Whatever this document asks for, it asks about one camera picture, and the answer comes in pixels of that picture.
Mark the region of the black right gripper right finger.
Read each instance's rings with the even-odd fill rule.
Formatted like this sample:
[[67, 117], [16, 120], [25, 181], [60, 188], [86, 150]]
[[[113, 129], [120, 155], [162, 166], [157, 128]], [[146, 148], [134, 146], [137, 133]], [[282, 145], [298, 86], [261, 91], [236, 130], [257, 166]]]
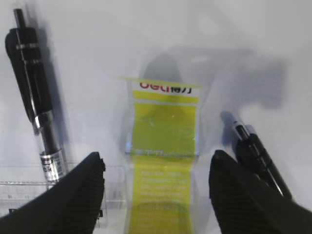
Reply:
[[209, 196], [223, 234], [310, 234], [312, 213], [281, 196], [223, 150], [212, 156]]

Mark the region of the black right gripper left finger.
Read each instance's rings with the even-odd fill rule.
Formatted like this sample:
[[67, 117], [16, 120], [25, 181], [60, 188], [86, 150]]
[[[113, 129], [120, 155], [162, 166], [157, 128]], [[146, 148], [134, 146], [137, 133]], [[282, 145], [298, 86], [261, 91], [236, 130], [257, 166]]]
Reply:
[[2, 234], [91, 234], [105, 190], [105, 163], [90, 153], [51, 189], [0, 219]]

